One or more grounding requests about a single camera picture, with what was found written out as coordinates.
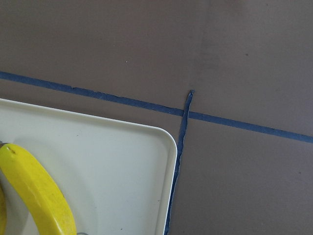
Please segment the white rectangular plastic tray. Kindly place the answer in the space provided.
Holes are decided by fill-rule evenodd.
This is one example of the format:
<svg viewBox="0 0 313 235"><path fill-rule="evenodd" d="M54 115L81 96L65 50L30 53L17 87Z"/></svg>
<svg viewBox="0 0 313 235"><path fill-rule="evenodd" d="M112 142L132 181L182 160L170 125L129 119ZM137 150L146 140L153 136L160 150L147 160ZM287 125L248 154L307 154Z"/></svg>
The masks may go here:
<svg viewBox="0 0 313 235"><path fill-rule="evenodd" d="M45 167L79 234L164 234L177 155L167 131L2 99L0 139Z"/></svg>

